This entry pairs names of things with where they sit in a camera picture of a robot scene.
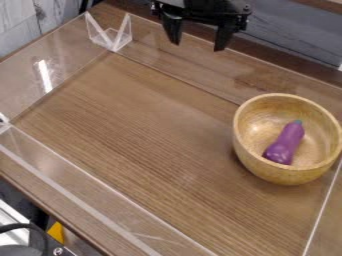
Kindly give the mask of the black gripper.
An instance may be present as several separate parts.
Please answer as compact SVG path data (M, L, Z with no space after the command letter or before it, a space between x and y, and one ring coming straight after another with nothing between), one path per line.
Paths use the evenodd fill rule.
M151 0L151 11L162 17L165 32L175 45L182 39L183 20L219 26L214 51L222 51L235 31L248 28L253 8L246 0Z

